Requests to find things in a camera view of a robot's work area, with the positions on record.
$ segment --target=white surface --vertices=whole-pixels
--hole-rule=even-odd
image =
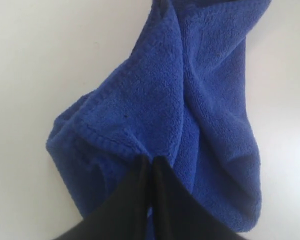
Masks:
[[[45,141],[54,118],[128,57],[150,0],[0,0],[0,240],[80,221]],[[300,0],[274,0],[247,40],[246,97],[262,157],[251,240],[300,240]]]

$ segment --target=fabric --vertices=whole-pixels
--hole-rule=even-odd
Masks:
[[[47,140],[84,217],[143,154],[167,157],[192,196],[233,231],[257,223],[260,158],[246,113],[245,42],[269,3],[153,0],[130,57],[62,113]]]
[[[156,240],[244,240],[196,202],[164,156],[150,169],[142,155],[100,207],[55,240],[153,239],[146,236],[150,205]]]

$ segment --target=towel fold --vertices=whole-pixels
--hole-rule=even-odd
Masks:
[[[46,148],[85,217],[136,155],[166,156],[215,218],[248,231],[260,158],[245,105],[245,42],[270,0],[153,0],[130,57],[54,122]]]

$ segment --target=microfiber towel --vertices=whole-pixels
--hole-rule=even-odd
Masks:
[[[124,61],[54,122],[46,143],[85,217],[136,155],[165,156],[192,196],[236,232],[261,209],[245,104],[246,35],[270,0],[153,0]]]

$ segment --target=white table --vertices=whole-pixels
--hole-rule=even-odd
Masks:
[[[128,57],[150,0],[0,0],[0,240],[81,220],[45,141],[54,118]],[[300,0],[274,0],[247,39],[246,98],[262,157],[251,240],[300,240]]]

